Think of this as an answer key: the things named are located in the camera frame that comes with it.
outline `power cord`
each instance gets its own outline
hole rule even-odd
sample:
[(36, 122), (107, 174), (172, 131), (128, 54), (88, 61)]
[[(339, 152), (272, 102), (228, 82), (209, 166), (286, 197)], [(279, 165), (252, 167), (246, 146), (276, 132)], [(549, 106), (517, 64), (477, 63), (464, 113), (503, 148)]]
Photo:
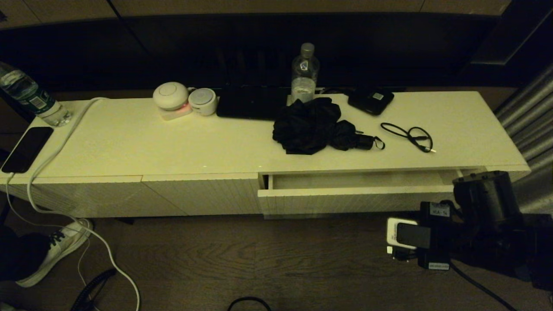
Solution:
[(241, 302), (241, 301), (257, 301), (258, 303), (262, 304), (262, 305), (265, 307), (265, 309), (266, 309), (267, 311), (271, 311), (271, 307), (269, 307), (269, 305), (268, 305), (263, 299), (257, 298), (257, 297), (242, 297), (242, 298), (238, 298), (238, 299), (236, 299), (235, 301), (233, 301), (233, 302), (231, 303), (230, 306), (228, 306), (227, 311), (231, 311), (231, 310), (232, 310), (232, 307), (234, 307), (235, 304), (237, 304), (237, 303), (239, 303), (239, 302)]
[[(83, 116), (86, 114), (88, 109), (92, 106), (92, 104), (94, 104), (95, 102), (97, 102), (99, 100), (104, 100), (104, 99), (107, 99), (107, 98), (105, 98), (105, 97), (95, 97), (87, 103), (87, 105), (83, 109), (83, 112), (81, 112), (79, 114), (79, 116), (73, 120), (72, 127), (69, 130), (69, 133), (67, 134), (65, 139), (63, 140), (63, 142), (61, 143), (61, 145), (59, 145), (59, 147), (44, 162), (42, 162), (42, 164), (39, 165), (37, 167), (37, 169), (32, 173), (31, 177), (29, 178), (29, 182), (27, 183), (27, 197), (29, 199), (29, 202), (31, 203), (31, 206), (33, 207), (33, 209), (36, 212), (39, 212), (41, 214), (63, 215), (63, 216), (69, 217), (72, 221), (79, 223), (78, 219), (71, 216), (71, 215), (64, 214), (64, 213), (58, 212), (58, 211), (48, 211), (48, 210), (40, 209), (36, 205), (36, 203), (34, 202), (33, 192), (32, 192), (32, 185), (33, 185), (33, 181), (36, 178), (36, 176), (61, 152), (61, 150), (63, 149), (63, 147), (65, 146), (65, 144), (69, 140), (69, 138), (72, 136), (75, 129), (77, 129), (77, 126), (81, 122)], [(10, 178), (8, 178), (8, 180), (6, 182), (6, 189), (8, 188), (8, 183), (11, 180), (12, 177), (13, 177), (13, 173), (10, 175)], [(136, 283), (134, 282), (134, 280), (128, 274), (126, 274), (125, 271), (123, 271), (121, 268), (119, 268), (119, 266), (115, 263), (115, 260), (113, 258), (113, 253), (111, 251), (111, 248), (110, 248), (108, 242), (101, 235), (96, 233), (94, 230), (89, 229), (89, 228), (84, 227), (84, 226), (82, 228), (84, 230), (90, 232), (92, 235), (96, 236), (100, 241), (102, 241), (104, 243), (104, 245), (106, 246), (106, 249), (107, 249), (107, 252), (108, 252), (108, 255), (109, 255), (109, 260), (111, 261), (111, 264), (121, 275), (123, 275), (129, 281), (129, 283), (131, 283), (132, 287), (134, 288), (134, 291), (136, 292), (136, 296), (137, 296), (136, 311), (139, 311), (140, 310), (140, 292), (138, 290), (138, 287), (137, 287)]]
[[(432, 140), (432, 137), (430, 136), (430, 134), (428, 134), (428, 132), (426, 132), (423, 128), (421, 127), (418, 127), (418, 126), (414, 126), (412, 128), (410, 128), (408, 131), (402, 129), (401, 127), (397, 126), (397, 125), (394, 125), (394, 124), (391, 124), (391, 123), (386, 123), (386, 122), (383, 122), (380, 124), (380, 127), (385, 129), (386, 131), (392, 133), (392, 134), (396, 134), (397, 136), (401, 136), (401, 137), (405, 137), (407, 138), (413, 145), (415, 145), (417, 148), (419, 148), (422, 152), (436, 152), (434, 149), (432, 149), (432, 147), (434, 146), (434, 142)], [(396, 128), (398, 129), (401, 133), (398, 133), (396, 131), (393, 131), (391, 129), (389, 129), (388, 127), (393, 127), (393, 128)], [(425, 136), (413, 136), (411, 135), (411, 132), (414, 130), (414, 129), (417, 129), (419, 131), (422, 131), (423, 133), (425, 133), (426, 135)], [(427, 146), (423, 146), (421, 144), (419, 144), (419, 141), (430, 141), (430, 146), (427, 147)]]
[(353, 90), (342, 89), (339, 87), (327, 87), (321, 90), (320, 94), (344, 94), (349, 96), (353, 93)]
[[(85, 289), (83, 289), (82, 292), (79, 294), (77, 300), (75, 300), (73, 307), (71, 307), (71, 311), (90, 311), (92, 310), (92, 308), (95, 308), (94, 301), (98, 297), (98, 294), (100, 294), (100, 292), (103, 290), (107, 280), (114, 276), (116, 273), (117, 271), (115, 269), (110, 269), (100, 273), (97, 277), (90, 281), (90, 283), (85, 286)], [(100, 285), (100, 288), (96, 291), (94, 297), (91, 297), (92, 291), (98, 285)]]
[(450, 261), (450, 267), (457, 272), (462, 278), (467, 280), (470, 284), (476, 286), (478, 289), (480, 289), (482, 292), (490, 295), (493, 299), (497, 300), (500, 304), (504, 305), (508, 310), (510, 311), (517, 311), (512, 305), (510, 305), (508, 302), (503, 300), (500, 296), (496, 295), (494, 292), (490, 291), (486, 287), (484, 287), (482, 284), (476, 282), (475, 280), (471, 279), (468, 275), (466, 275), (464, 272), (459, 270), (457, 266), (453, 264), (453, 262)]
[[(21, 214), (19, 214), (17, 212), (17, 210), (13, 207), (12, 205), (12, 201), (10, 200), (10, 194), (9, 194), (9, 182), (12, 180), (13, 176), (15, 175), (15, 173), (10, 173), (8, 179), (6, 180), (6, 197), (8, 198), (8, 205), (9, 205), (9, 208), (11, 209), (11, 211), (17, 216), (19, 217), (21, 220), (23, 220), (24, 222), (26, 222), (27, 224), (29, 225), (33, 225), (33, 226), (37, 226), (37, 227), (56, 227), (56, 228), (62, 228), (62, 229), (67, 229), (67, 230), (73, 230), (73, 231), (76, 231), (78, 232), (77, 230), (74, 230), (74, 229), (71, 229), (71, 228), (67, 228), (65, 226), (60, 226), (60, 225), (45, 225), (45, 224), (36, 224), (32, 221), (29, 221), (27, 220), (25, 217), (21, 216)], [(90, 248), (90, 237), (86, 237), (86, 241), (87, 241), (87, 245), (85, 247), (85, 250), (82, 252), (81, 254), (81, 257), (79, 258), (79, 262), (77, 263), (77, 273), (79, 274), (79, 277), (81, 278), (81, 281), (82, 283), (86, 286), (86, 281), (85, 281), (85, 278), (82, 276), (82, 272), (81, 272), (81, 262), (82, 262), (82, 259), (84, 258), (86, 252), (88, 251), (88, 249)], [(96, 309), (96, 311), (102, 311), (100, 309), (98, 309), (95, 305), (93, 305), (94, 308)]]

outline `white sneaker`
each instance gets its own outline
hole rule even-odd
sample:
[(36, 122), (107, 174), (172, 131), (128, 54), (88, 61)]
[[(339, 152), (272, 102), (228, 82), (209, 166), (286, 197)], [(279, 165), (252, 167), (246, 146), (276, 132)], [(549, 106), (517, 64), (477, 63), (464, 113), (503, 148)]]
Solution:
[(31, 276), (17, 281), (21, 287), (31, 287), (40, 282), (52, 270), (58, 261), (76, 251), (90, 236), (90, 232), (83, 227), (92, 229), (92, 222), (88, 219), (79, 219), (50, 235), (50, 250), (38, 271)]
[(0, 311), (25, 311), (25, 310), (15, 309), (14, 307), (12, 307), (9, 304), (0, 302)]

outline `smartphone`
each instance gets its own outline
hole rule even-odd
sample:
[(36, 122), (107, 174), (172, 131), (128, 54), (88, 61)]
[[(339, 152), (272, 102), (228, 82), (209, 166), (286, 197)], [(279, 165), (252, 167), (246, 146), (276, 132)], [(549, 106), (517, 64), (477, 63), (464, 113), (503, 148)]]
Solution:
[(25, 173), (53, 133), (51, 127), (30, 128), (2, 166), (4, 173)]

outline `bottle label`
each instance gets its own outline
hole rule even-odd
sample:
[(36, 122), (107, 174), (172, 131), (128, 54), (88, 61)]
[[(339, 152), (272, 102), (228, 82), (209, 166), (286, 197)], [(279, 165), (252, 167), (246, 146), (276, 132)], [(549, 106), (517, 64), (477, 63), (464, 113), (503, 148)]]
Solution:
[(307, 71), (309, 69), (309, 62), (308, 61), (302, 61), (300, 63), (300, 69), (303, 71)]
[(29, 97), (19, 100), (21, 104), (35, 115), (48, 111), (56, 102), (50, 94), (40, 88)]

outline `dark wall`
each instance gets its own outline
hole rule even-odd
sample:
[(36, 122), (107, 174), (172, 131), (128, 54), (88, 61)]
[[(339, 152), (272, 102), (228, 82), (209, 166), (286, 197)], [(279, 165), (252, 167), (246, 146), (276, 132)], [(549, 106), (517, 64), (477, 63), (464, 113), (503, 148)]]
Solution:
[(143, 46), (114, 19), (43, 25), (1, 31), (0, 60), (20, 67), (49, 90), (82, 91), (152, 89), (170, 80), (208, 87), (289, 86), (290, 64), (303, 42), (315, 44), (320, 86), (474, 81), (518, 86), (547, 58), (546, 53), (534, 58), (536, 64), (522, 75), (501, 74), (505, 66), (471, 64), (501, 21), (498, 17), (218, 14), (126, 21)]

